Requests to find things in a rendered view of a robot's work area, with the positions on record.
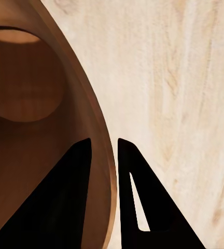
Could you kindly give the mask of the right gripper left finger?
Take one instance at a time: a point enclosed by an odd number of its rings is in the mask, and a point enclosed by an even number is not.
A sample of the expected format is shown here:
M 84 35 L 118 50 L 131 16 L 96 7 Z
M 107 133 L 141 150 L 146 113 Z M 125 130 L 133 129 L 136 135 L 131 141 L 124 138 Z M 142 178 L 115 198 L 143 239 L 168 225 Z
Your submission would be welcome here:
M 91 139 L 75 143 L 0 230 L 0 249 L 81 249 Z

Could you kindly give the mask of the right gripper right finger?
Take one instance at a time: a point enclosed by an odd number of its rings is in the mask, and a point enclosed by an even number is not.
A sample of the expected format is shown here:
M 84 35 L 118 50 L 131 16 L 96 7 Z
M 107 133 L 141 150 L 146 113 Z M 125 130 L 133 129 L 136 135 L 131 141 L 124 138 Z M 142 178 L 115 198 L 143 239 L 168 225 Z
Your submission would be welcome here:
M 138 227 L 132 174 L 150 231 Z M 139 149 L 118 139 L 121 249 L 206 249 Z

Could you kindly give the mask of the trash can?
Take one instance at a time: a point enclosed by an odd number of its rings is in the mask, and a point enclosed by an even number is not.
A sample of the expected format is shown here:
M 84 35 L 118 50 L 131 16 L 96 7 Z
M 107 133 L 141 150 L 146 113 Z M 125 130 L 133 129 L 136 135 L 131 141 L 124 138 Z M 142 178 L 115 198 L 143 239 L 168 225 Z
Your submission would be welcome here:
M 107 249 L 117 176 L 94 90 L 41 0 L 0 0 L 0 230 L 66 152 L 87 138 L 92 159 L 81 249 Z

